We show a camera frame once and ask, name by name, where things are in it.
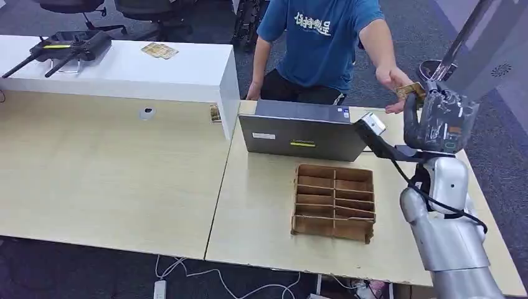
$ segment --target white desk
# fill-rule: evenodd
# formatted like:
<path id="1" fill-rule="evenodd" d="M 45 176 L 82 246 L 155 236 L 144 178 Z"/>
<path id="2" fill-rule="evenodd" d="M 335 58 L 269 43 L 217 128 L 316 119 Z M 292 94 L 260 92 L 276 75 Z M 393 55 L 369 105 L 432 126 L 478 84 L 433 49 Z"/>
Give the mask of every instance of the white desk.
<path id="1" fill-rule="evenodd" d="M 0 44 L 9 45 L 0 56 L 0 74 L 29 56 L 38 42 L 38 37 L 0 36 Z M 45 78 L 50 62 L 33 61 L 0 79 L 0 89 L 217 103 L 225 137 L 230 139 L 240 101 L 233 47 L 168 42 L 179 53 L 165 60 L 141 51 L 149 43 L 113 40 L 108 52 L 79 74 Z"/>

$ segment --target wooden organizer box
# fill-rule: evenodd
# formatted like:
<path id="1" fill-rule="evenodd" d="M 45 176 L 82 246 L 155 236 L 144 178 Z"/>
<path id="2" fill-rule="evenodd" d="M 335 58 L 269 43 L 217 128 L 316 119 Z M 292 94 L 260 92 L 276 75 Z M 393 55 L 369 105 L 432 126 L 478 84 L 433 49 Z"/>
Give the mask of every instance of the wooden organizer box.
<path id="1" fill-rule="evenodd" d="M 372 171 L 301 164 L 291 233 L 370 243 L 376 220 Z"/>

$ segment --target person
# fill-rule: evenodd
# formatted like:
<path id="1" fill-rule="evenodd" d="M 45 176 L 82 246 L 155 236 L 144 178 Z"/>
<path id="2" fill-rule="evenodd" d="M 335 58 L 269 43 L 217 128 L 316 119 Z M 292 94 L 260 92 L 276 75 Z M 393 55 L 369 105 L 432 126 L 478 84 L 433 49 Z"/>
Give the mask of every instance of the person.
<path id="1" fill-rule="evenodd" d="M 271 43 L 286 30 L 286 54 L 264 76 Z M 378 0 L 271 0 L 257 30 L 247 100 L 340 105 L 350 90 L 361 42 L 377 80 L 391 90 L 411 84 L 395 61 L 392 36 Z M 399 113 L 403 102 L 389 105 Z"/>

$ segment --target black pants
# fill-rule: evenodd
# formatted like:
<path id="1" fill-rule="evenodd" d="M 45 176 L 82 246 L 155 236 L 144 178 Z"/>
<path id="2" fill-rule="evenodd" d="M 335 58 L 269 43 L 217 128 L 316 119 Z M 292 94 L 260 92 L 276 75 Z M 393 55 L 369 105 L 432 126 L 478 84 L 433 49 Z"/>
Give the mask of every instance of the black pants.
<path id="1" fill-rule="evenodd" d="M 303 87 L 283 78 L 277 69 L 264 76 L 260 97 L 264 100 L 341 105 L 345 95 L 339 90 L 313 86 Z"/>

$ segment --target table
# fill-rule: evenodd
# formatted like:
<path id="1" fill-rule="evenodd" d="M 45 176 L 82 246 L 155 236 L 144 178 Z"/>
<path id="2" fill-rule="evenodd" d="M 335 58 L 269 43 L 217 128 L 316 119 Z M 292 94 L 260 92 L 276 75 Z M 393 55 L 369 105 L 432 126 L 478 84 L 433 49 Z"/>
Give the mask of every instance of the table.
<path id="1" fill-rule="evenodd" d="M 0 74 L 29 56 L 38 42 L 33 36 L 0 36 L 0 44 L 9 45 L 0 56 Z M 33 61 L 0 79 L 0 89 L 216 103 L 224 135 L 230 139 L 240 101 L 233 46 L 166 42 L 179 53 L 165 60 L 141 51 L 149 43 L 113 40 L 107 52 L 85 63 L 79 74 L 45 78 L 50 61 Z"/>
<path id="2" fill-rule="evenodd" d="M 208 103 L 4 92 L 0 235 L 204 258 L 230 146 Z"/>
<path id="3" fill-rule="evenodd" d="M 241 113 L 254 113 L 255 102 L 243 101 Z M 403 144 L 402 115 L 381 109 L 351 108 L 351 118 L 373 111 L 388 126 L 383 137 Z M 469 165 L 464 152 L 459 159 Z M 313 235 L 291 235 L 293 180 L 300 163 L 365 168 L 374 171 L 376 223 L 369 245 Z M 414 165 L 400 163 L 411 175 Z M 469 194 L 478 216 L 489 227 L 484 246 L 491 271 L 508 295 L 526 296 L 501 233 L 470 168 Z M 405 181 L 389 160 L 372 153 L 353 163 L 247 153 L 237 123 L 225 169 L 206 260 L 344 277 L 432 286 L 423 269 L 409 225 L 399 206 Z"/>

